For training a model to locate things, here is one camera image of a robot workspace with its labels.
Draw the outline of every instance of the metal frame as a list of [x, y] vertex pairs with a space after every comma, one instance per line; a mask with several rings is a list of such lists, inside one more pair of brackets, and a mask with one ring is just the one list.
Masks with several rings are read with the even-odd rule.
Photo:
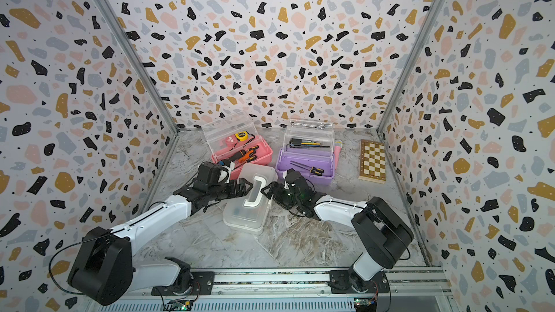
[[443, 7], [444, 1], [445, 0], [434, 0], [432, 2], [432, 5], [430, 6], [430, 12], [426, 17], [424, 24], [422, 25], [422, 29], [420, 30], [420, 33], [418, 34], [418, 37], [416, 38], [416, 41], [413, 44], [411, 51], [408, 53], [408, 60], [407, 60], [407, 63], [405, 64], [405, 67], [403, 68], [403, 71], [401, 72], [401, 75], [399, 76], [399, 81], [395, 85], [393, 92], [391, 94], [391, 97], [387, 102], [384, 115], [381, 117], [380, 124], [378, 125], [378, 133], [384, 132], [386, 122], [391, 116], [391, 114], [393, 113], [393, 109], [395, 108], [395, 103], [401, 96], [401, 91], [405, 88], [408, 82], [408, 77], [410, 76], [410, 74], [412, 73], [412, 70], [414, 69], [414, 66], [416, 65], [416, 61], [418, 60], [420, 56], [420, 52], [422, 51], [422, 49], [424, 48], [424, 45], [426, 44], [426, 40], [428, 40], [430, 32], [432, 31], [434, 22], [436, 21], [436, 18], [440, 13], [441, 8]]
[[129, 42], [127, 38], [127, 34], [121, 27], [118, 21], [118, 17], [115, 15], [114, 11], [112, 10], [112, 6], [108, 3], [108, 0], [93, 0], [94, 4], [98, 8], [98, 10], [102, 14], [102, 18], [106, 21], [106, 24], [110, 28], [110, 31], [114, 35], [116, 42], [120, 45], [121, 49], [125, 53], [126, 57], [131, 63], [131, 66], [135, 69], [139, 77], [143, 81], [144, 87], [147, 89], [150, 99], [154, 103], [154, 105], [160, 111], [160, 115], [166, 122], [166, 126], [170, 128], [172, 135], [176, 135], [177, 125], [173, 121], [173, 118], [168, 111], [168, 108], [165, 106], [165, 103], [162, 101], [160, 94], [156, 87], [150, 81], [150, 76], [147, 73], [147, 70], [144, 68], [143, 64], [140, 61], [139, 55]]
[[[387, 145], [387, 142], [384, 140], [384, 138], [378, 133], [378, 137], [380, 138], [380, 142], [385, 145]], [[399, 190], [399, 195], [401, 196], [401, 199], [403, 201], [403, 205], [405, 206], [405, 211], [407, 213], [407, 217], [409, 219], [409, 221], [411, 222], [411, 228], [414, 230], [415, 232], [415, 238], [416, 241], [418, 242], [418, 246], [420, 248], [420, 253], [422, 253], [422, 257], [424, 258], [424, 263], [427, 266], [432, 266], [432, 260], [430, 257], [430, 254], [428, 253], [428, 250], [426, 249], [426, 246], [424, 245], [424, 239], [422, 238], [422, 233], [420, 231], [420, 228], [416, 225], [416, 221], [414, 218], [414, 215], [412, 213], [411, 207], [407, 202], [407, 198], [405, 198], [405, 196], [403, 195], [403, 188], [401, 185], [401, 180], [399, 179], [399, 177], [397, 176], [397, 172], [395, 171], [395, 166], [393, 166], [393, 162], [391, 161], [391, 159], [389, 158], [389, 155], [385, 155], [385, 160], [387, 161], [387, 164], [389, 165], [392, 173], [393, 173], [393, 178], [395, 180], [395, 183], [397, 184], [397, 189]]]
[[162, 158], [162, 163], [158, 168], [158, 173], [154, 177], [150, 190], [148, 191], [147, 200], [141, 206], [139, 214], [143, 214], [143, 212], [146, 211], [145, 208], [147, 207], [147, 205], [150, 205], [152, 203], [152, 200], [154, 199], [154, 195], [158, 191], [158, 186], [162, 182], [162, 176], [165, 174], [166, 170], [168, 169], [168, 166], [170, 165], [171, 158], [173, 157], [175, 148], [177, 147], [177, 141], [179, 140], [179, 136], [180, 136], [179, 133], [176, 133], [170, 139], [170, 145], [169, 145], [170, 148], [168, 149], [168, 152], [166, 153], [166, 155]]
[[[206, 284], [212, 286], [211, 295], [201, 295], [197, 304], [229, 302], [253, 302], [264, 299], [295, 299], [296, 302], [318, 301], [326, 299], [342, 299], [353, 301], [355, 298], [370, 298], [372, 294], [332, 294], [327, 285], [330, 270], [346, 270], [347, 268], [278, 268], [278, 269], [211, 269], [214, 281]], [[192, 272], [205, 269], [192, 269]], [[395, 267], [384, 270], [390, 283], [391, 296], [435, 296], [441, 310], [451, 311], [448, 298], [453, 296], [451, 288], [441, 267]], [[83, 312], [104, 311], [141, 311], [140, 306], [157, 306], [162, 310], [161, 300], [150, 295], [150, 289], [136, 290], [122, 296], [114, 304], [103, 307], [93, 300], [86, 299], [82, 305]], [[165, 302], [171, 297], [165, 296]], [[378, 300], [387, 301], [388, 293], [378, 294]]]

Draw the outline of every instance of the ventilation grille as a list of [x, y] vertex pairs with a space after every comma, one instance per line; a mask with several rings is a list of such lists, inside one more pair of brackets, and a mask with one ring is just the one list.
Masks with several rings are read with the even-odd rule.
[[[164, 311], [161, 300], [128, 300], [103, 306], [99, 312]], [[226, 312], [353, 312], [352, 298], [284, 298], [284, 299], [202, 299], [193, 311]]]
[[211, 299], [195, 302], [193, 311], [228, 312], [351, 312], [355, 307], [352, 298], [289, 298], [289, 299]]
[[[170, 305], [166, 304], [166, 309], [170, 309]], [[112, 305], [102, 306], [99, 312], [157, 312], [164, 311], [162, 308], [162, 300], [128, 300], [123, 302], [114, 302]]]

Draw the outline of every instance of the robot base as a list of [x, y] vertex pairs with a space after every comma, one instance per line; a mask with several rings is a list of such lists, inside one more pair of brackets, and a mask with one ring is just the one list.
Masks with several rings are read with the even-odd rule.
[[[184, 292], [184, 294], [182, 295], [187, 295], [188, 293], [189, 298], [194, 298], [197, 294], [198, 295], [211, 295], [212, 294], [212, 284], [214, 282], [214, 272], [213, 271], [195, 271], [195, 272], [191, 272], [191, 275], [193, 276], [191, 278], [191, 288], [192, 289], [188, 289]], [[168, 296], [168, 297], [175, 297], [176, 295], [172, 292], [170, 292], [167, 287], [159, 287], [158, 289], [160, 289], [160, 292], [162, 293], [163, 296]], [[158, 293], [158, 290], [156, 290], [156, 288], [152, 288], [152, 291], [150, 292], [150, 294], [152, 296], [160, 296], [160, 293]]]
[[387, 278], [383, 271], [378, 272], [372, 277], [370, 281], [359, 282], [357, 284], [357, 289], [355, 290], [352, 286], [349, 270], [332, 270], [330, 271], [330, 282], [329, 286], [331, 288], [332, 294], [370, 294], [374, 295], [376, 293], [376, 286], [372, 281], [378, 285], [379, 293], [389, 293], [389, 284], [387, 283]]
[[213, 271], [191, 272], [191, 266], [177, 258], [166, 257], [180, 267], [180, 272], [174, 284], [167, 287], [153, 287], [150, 292], [153, 296], [177, 296], [177, 295], [210, 295], [212, 283], [214, 282]]

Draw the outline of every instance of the pink microphone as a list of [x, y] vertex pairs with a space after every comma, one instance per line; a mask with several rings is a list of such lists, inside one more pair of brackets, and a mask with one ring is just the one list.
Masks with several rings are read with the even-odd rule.
[[334, 170], [337, 169], [337, 163], [339, 163], [339, 152], [341, 152], [342, 147], [343, 147], [343, 142], [341, 140], [336, 140], [335, 147], [334, 147], [334, 159], [335, 159]]

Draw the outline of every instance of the gray marble surface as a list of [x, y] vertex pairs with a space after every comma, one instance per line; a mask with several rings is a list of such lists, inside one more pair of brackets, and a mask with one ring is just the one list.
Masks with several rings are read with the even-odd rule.
[[[269, 129], [259, 133], [274, 150], [269, 165], [275, 166], [284, 130]], [[381, 197], [405, 223], [410, 224], [389, 166], [385, 184], [357, 178], [360, 140], [377, 140], [376, 131], [337, 131], [335, 138], [343, 142], [335, 178], [330, 185], [316, 184], [316, 191], [352, 201]], [[199, 163], [209, 159], [209, 149], [200, 131], [180, 135], [153, 202], [171, 195], [196, 174]], [[206, 213], [200, 211], [173, 225], [144, 246], [135, 260], [172, 256], [194, 268], [348, 267], [364, 251], [355, 231], [342, 224], [297, 218], [273, 205], [264, 231], [253, 235], [225, 225], [224, 208], [225, 201], [209, 208]], [[409, 250], [411, 259], [400, 260], [397, 266], [426, 265], [416, 240], [409, 245]]]

